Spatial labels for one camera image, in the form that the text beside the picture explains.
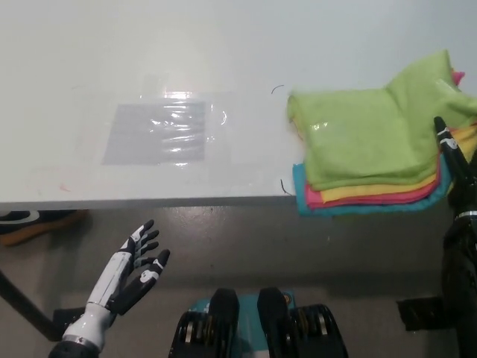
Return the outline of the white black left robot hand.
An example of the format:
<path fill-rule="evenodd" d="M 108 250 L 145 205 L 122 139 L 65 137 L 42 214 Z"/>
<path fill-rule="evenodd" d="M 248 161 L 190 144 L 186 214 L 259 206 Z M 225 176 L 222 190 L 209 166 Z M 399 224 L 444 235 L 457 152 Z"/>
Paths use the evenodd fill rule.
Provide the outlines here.
<path fill-rule="evenodd" d="M 153 226 L 154 220 L 149 220 L 138 227 L 111 256 L 88 298 L 86 317 L 124 315 L 154 287 L 171 252 L 146 256 L 159 246 L 159 231 Z"/>

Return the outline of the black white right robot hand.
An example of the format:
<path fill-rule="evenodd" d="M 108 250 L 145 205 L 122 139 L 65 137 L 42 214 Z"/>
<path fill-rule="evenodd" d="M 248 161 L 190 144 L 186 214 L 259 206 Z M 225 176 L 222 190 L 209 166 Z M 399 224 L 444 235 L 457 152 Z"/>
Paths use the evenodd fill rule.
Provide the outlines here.
<path fill-rule="evenodd" d="M 440 150 L 454 177 L 454 186 L 448 195 L 448 202 L 455 220 L 476 216 L 476 151 L 468 162 L 445 121 L 436 116 L 434 126 Z"/>

